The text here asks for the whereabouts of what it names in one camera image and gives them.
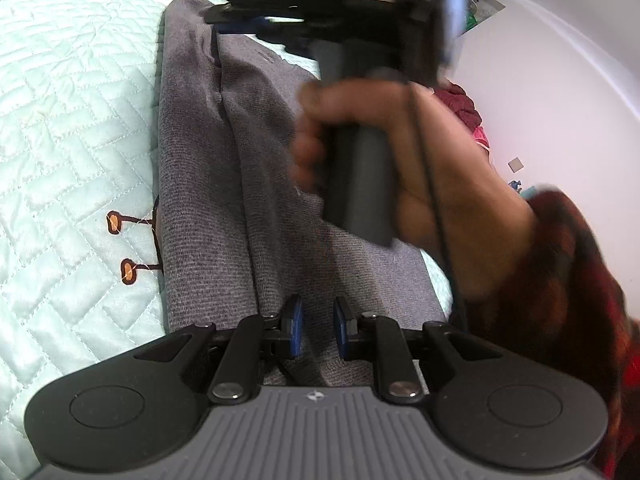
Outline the person's right hand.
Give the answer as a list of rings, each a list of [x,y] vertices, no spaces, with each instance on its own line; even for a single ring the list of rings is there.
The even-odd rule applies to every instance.
[[[328,126],[356,122],[383,130],[398,173],[400,239],[437,262],[449,260],[463,299],[498,292],[532,247],[536,218],[430,89],[371,79],[308,82],[298,102],[291,177],[299,188],[319,186]]]

